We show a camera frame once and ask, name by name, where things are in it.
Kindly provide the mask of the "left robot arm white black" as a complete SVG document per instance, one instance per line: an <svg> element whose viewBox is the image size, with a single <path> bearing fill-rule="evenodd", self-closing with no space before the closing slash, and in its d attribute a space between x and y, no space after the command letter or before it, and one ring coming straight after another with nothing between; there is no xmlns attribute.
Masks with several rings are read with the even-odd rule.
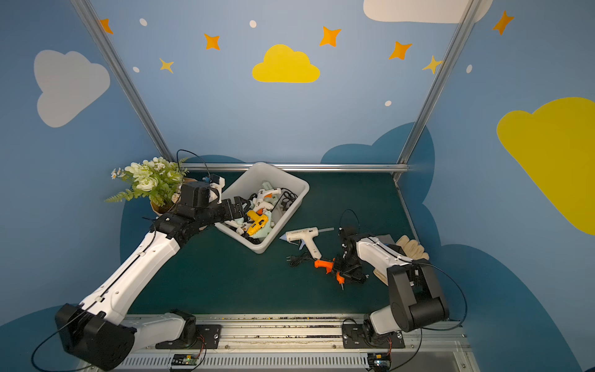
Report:
<svg viewBox="0 0 595 372"><path fill-rule="evenodd" d="M192 237L208 226L243 217L240 198L223 198L224 185L217 175L182 184L172 210L153 221L138 248L109 279L79 305L64 305L57 312L57 332L66 353L109 371L142 348L197 343L196 319L185 312L138 322L126 322L125 317L155 274Z"/></svg>

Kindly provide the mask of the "white glue gun red switch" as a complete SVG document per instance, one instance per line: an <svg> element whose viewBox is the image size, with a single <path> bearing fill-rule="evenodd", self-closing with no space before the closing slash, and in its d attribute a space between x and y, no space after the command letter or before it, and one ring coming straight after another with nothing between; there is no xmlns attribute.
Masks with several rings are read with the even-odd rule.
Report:
<svg viewBox="0 0 595 372"><path fill-rule="evenodd" d="M239 235L244 235L248 224L243 219L224 221L223 224Z"/></svg>

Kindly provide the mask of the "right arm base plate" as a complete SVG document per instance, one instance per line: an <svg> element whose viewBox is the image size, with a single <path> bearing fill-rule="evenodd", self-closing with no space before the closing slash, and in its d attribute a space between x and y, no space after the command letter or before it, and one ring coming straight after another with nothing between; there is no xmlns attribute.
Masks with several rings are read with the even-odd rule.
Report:
<svg viewBox="0 0 595 372"><path fill-rule="evenodd" d="M401 331L379 334L367 323L347 322L341 325L342 342L345 349L404 349Z"/></svg>

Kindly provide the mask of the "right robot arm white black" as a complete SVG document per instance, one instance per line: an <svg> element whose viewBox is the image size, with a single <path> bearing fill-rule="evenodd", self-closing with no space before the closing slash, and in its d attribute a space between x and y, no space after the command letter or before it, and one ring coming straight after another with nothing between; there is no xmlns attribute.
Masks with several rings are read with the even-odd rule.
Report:
<svg viewBox="0 0 595 372"><path fill-rule="evenodd" d="M337 282L364 283L363 264L368 263L388 288L388 305L363 322L367 345L380 347L393 333L420 330L449 318L449 306L429 260L415 259L405 251L418 246L415 240L402 236L395 244L387 244L353 228L339 229L339 237L343 254L333 260Z"/></svg>

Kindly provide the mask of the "white glue gun orange trigger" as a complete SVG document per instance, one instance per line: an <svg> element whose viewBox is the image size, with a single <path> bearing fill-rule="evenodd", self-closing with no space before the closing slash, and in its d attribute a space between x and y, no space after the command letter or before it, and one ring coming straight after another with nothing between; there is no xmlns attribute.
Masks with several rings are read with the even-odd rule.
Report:
<svg viewBox="0 0 595 372"><path fill-rule="evenodd" d="M280 188L273 188L273 189L269 189L269 190L260 189L257 192L257 201L272 203L272 199L279 198L280 195L281 195Z"/></svg>

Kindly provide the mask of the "yellow glue gun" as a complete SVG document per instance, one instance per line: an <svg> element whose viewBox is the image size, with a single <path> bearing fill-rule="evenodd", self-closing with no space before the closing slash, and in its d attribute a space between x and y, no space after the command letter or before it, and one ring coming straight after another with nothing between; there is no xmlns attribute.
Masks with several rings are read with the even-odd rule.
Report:
<svg viewBox="0 0 595 372"><path fill-rule="evenodd" d="M258 233L269 221L268 216L263 212L259 215L254 210L249 210L246 214L247 217L253 222L250 227L247 229L246 233L253 237L256 233Z"/></svg>

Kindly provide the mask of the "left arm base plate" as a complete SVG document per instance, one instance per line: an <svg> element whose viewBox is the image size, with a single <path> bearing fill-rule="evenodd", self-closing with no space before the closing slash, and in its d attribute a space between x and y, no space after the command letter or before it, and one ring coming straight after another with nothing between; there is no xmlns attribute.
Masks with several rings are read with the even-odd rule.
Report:
<svg viewBox="0 0 595 372"><path fill-rule="evenodd" d="M158 350L190 350L201 349L216 350L219 345L221 325L196 325L195 331L190 335L183 334L180 338L172 341L157 343Z"/></svg>

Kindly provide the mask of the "small white orange-trigger glue gun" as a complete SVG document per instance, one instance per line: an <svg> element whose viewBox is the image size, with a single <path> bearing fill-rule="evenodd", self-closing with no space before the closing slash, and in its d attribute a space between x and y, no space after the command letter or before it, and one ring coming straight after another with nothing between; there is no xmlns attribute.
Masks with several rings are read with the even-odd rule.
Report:
<svg viewBox="0 0 595 372"><path fill-rule="evenodd" d="M258 215L263 215L265 212L271 212L273 209L274 205L268 201L257 199L257 201L254 202L253 210Z"/></svg>

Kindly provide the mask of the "large white Greeler glue gun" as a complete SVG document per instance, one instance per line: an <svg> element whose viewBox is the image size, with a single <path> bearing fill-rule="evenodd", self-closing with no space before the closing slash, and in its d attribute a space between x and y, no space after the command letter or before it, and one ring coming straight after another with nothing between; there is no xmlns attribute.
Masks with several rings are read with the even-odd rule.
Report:
<svg viewBox="0 0 595 372"><path fill-rule="evenodd" d="M314 238L316 238L320 233L332 232L333 230L334 229L332 227L323 229L312 227L306 229L293 230L284 233L280 237L280 239L288 243L296 243L297 241L300 241L300 250L304 246L306 246L312 258L314 260L320 260L322 258L322 254L317 248L314 242Z"/></svg>

